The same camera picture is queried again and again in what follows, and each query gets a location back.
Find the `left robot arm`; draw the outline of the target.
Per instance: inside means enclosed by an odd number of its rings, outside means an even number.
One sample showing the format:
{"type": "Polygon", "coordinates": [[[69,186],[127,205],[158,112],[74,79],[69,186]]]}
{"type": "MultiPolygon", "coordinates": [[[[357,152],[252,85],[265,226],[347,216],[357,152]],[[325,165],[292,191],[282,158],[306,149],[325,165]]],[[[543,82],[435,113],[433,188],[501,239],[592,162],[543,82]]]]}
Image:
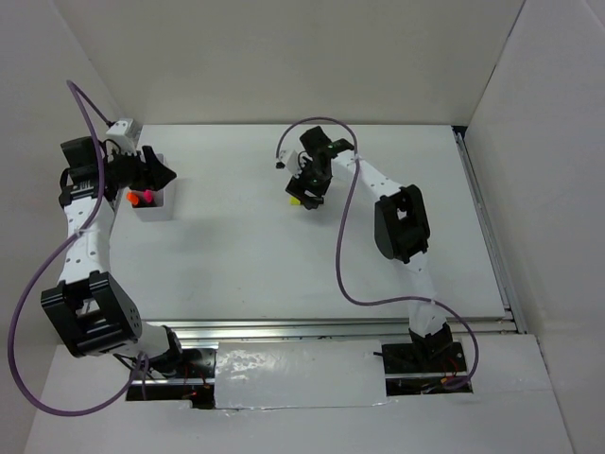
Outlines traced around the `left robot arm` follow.
{"type": "Polygon", "coordinates": [[[76,358],[147,355],[150,369],[171,378],[187,355],[174,331],[142,321],[136,304],[111,274],[110,237],[121,190],[163,189],[177,175],[150,146],[106,155],[90,136],[61,144],[68,163],[60,178],[60,207],[68,236],[63,268],[41,305],[76,358]]]}

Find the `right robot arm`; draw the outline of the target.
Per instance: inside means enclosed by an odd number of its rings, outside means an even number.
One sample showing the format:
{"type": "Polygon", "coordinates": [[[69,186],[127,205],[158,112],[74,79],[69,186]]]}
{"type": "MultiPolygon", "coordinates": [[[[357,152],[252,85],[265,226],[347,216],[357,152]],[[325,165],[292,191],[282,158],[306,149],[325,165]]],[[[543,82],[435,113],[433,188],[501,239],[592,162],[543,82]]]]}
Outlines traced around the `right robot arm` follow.
{"type": "Polygon", "coordinates": [[[342,296],[355,306],[408,304],[408,333],[412,342],[412,358],[424,371],[435,370],[445,359],[445,351],[453,343],[446,309],[435,301],[436,291],[428,271],[427,252],[430,227],[421,189],[403,186],[361,158],[358,140],[333,140],[316,126],[300,136],[302,150],[282,148],[284,137],[275,151],[275,167],[286,169],[291,178],[285,192],[305,209],[315,210],[324,204],[331,181],[338,178],[349,184],[336,245],[336,277],[342,296]],[[373,239],[382,256],[404,271],[413,287],[410,295],[383,300],[361,301],[345,288],[342,276],[344,230],[353,202],[360,188],[368,195],[373,212],[373,239]]]}

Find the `orange highlighter marker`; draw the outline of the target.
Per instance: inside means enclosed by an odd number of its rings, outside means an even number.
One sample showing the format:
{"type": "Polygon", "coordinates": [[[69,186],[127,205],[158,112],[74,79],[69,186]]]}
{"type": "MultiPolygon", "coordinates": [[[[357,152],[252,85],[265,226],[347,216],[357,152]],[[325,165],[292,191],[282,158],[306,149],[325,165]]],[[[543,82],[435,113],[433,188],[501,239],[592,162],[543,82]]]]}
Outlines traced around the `orange highlighter marker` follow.
{"type": "Polygon", "coordinates": [[[134,192],[129,192],[126,195],[126,199],[131,204],[132,207],[137,207],[140,205],[139,196],[134,192]]]}

